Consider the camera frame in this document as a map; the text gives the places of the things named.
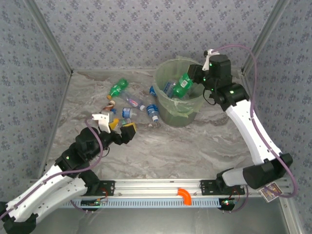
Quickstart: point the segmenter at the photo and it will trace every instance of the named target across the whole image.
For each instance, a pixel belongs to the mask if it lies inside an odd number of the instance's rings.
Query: wall
[[[67,76],[22,0],[1,1],[0,200],[36,178]]]
[[[252,47],[275,0],[37,0],[74,69],[156,67],[176,55],[204,61],[228,43]],[[246,52],[229,50],[240,67]]]
[[[304,228],[312,233],[312,3],[294,0],[259,58],[257,113],[269,135],[294,159],[295,198]],[[254,75],[249,75],[253,85]]]

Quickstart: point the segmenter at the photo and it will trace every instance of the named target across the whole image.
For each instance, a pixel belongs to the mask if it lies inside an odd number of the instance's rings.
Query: sticker
[[[275,193],[271,193],[265,187],[258,190],[258,192],[261,194],[261,196],[264,198],[266,202],[271,202],[274,199],[278,198],[279,195],[283,194],[283,192],[281,191],[281,189],[275,182],[272,182],[266,185],[266,187],[268,187],[269,189],[275,192]]]
[[[133,101],[132,99],[129,98],[129,103],[130,105],[134,106],[134,107],[137,107],[138,106],[138,103],[136,101]]]
[[[186,85],[187,85],[187,81],[184,80],[184,81],[181,83],[181,86],[182,86],[182,88],[184,88]]]

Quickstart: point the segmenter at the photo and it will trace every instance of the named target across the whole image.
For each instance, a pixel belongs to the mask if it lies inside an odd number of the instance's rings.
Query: water bottle
[[[121,78],[116,84],[113,85],[109,91],[109,95],[107,95],[107,98],[111,100],[112,97],[118,96],[120,92],[128,86],[128,84],[129,83],[125,78]]]
[[[155,93],[155,90],[154,90],[153,86],[151,86],[151,88],[150,88],[150,95],[152,95],[154,97],[157,97],[157,94]]]
[[[169,98],[172,98],[172,96],[174,94],[175,85],[176,85],[176,83],[173,81],[168,81],[165,85],[165,88],[163,91]]]
[[[193,81],[187,73],[184,73],[179,81],[175,84],[173,95],[178,98],[183,98],[187,91],[192,87]]]
[[[122,117],[123,118],[133,118],[133,117],[137,116],[135,110],[136,109],[133,109],[133,108],[123,108],[122,109]]]
[[[151,104],[147,106],[146,111],[147,111],[148,116],[151,117],[154,122],[158,121],[159,110],[155,104]]]
[[[141,111],[144,111],[145,109],[145,105],[143,103],[143,101],[137,97],[135,97],[134,95],[121,90],[119,96],[125,100],[127,103],[129,103],[131,106],[138,108]]]

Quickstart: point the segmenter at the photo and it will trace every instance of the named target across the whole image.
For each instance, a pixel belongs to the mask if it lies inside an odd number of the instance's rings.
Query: gray marble surface
[[[128,91],[148,100],[151,72],[75,72],[70,82],[60,123],[49,154],[48,167],[85,128],[84,119],[98,113],[106,95],[119,78],[129,81]],[[129,105],[115,98],[117,111]],[[193,123],[158,127],[145,112],[133,119],[137,133],[127,145],[110,146],[110,153],[93,169],[105,178],[215,178],[231,167],[252,165],[240,132],[218,106],[204,103]]]

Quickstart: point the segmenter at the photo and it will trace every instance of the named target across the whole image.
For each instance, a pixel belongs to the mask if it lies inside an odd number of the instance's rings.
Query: green trash bin
[[[178,81],[191,64],[199,63],[190,58],[168,60],[160,64],[154,74],[153,87],[157,94],[159,115],[166,124],[173,127],[184,127],[190,124],[204,103],[202,84],[194,83],[189,100],[171,99],[163,92],[167,82]]]

